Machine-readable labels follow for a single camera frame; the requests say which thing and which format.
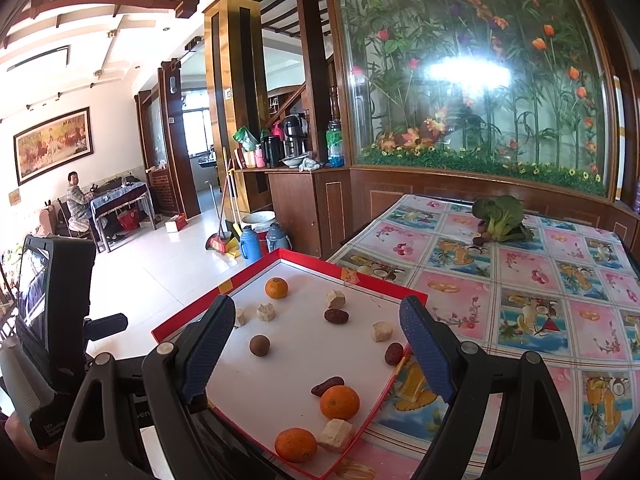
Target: white bucket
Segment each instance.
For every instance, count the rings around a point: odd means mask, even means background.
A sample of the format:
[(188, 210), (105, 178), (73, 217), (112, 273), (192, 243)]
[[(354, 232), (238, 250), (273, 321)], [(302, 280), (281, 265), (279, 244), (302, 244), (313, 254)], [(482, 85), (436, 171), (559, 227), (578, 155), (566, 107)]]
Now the white bucket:
[(258, 211), (242, 218), (242, 227), (250, 226), (255, 232), (267, 231), (276, 221), (276, 213), (273, 211)]

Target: gold column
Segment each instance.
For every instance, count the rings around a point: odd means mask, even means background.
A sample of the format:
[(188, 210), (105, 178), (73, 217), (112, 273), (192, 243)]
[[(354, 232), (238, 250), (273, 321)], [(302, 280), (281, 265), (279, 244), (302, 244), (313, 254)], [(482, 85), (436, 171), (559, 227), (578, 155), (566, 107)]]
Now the gold column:
[[(226, 156), (238, 147), (233, 134), (246, 126), (257, 140), (269, 117), (262, 50), (260, 0), (216, 0), (204, 11), (205, 62), (211, 127), (216, 145), (218, 176), (224, 186)], [(242, 214), (271, 204), (263, 172), (236, 173)], [(224, 211), (233, 218), (227, 190)]]

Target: window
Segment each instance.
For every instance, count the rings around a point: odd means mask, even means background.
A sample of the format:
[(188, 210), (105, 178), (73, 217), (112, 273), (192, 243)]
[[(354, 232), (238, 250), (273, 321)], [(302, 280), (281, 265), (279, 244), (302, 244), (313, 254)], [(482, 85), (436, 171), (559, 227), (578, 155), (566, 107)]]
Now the window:
[(191, 90), (182, 94), (182, 121), (189, 156), (208, 152), (213, 144), (213, 132), (206, 90)]

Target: blue gripper pad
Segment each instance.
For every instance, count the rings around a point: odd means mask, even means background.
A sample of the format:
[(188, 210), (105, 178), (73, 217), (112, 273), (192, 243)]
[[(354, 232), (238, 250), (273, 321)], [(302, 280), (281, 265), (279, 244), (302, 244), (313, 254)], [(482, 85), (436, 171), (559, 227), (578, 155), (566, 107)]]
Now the blue gripper pad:
[(175, 372), (184, 403), (188, 404), (193, 397), (204, 393), (235, 322), (236, 306), (233, 300), (219, 295), (185, 341), (178, 339)]
[(421, 305), (415, 296), (407, 296), (400, 303), (400, 326), (429, 383), (429, 388), (450, 404), (456, 396), (456, 388), (451, 378), (450, 361), (430, 328), (430, 325), (436, 324), (440, 323), (431, 318), (426, 307)]

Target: blue thermos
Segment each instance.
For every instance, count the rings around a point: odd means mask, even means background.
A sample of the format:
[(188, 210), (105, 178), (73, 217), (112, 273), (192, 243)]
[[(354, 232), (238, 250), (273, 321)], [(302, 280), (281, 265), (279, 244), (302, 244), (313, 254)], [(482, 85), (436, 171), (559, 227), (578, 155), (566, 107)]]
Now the blue thermos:
[(250, 226), (242, 229), (242, 234), (240, 235), (240, 253), (249, 264), (257, 262), (262, 257), (260, 240)]
[(282, 227), (280, 227), (280, 224), (278, 224), (277, 222), (274, 222), (273, 224), (271, 224), (271, 227), (269, 227), (269, 230), (267, 231), (267, 248), (270, 253), (280, 248), (282, 249), (291, 248), (291, 242), (289, 241), (289, 237), (287, 236), (286, 232), (282, 230)]

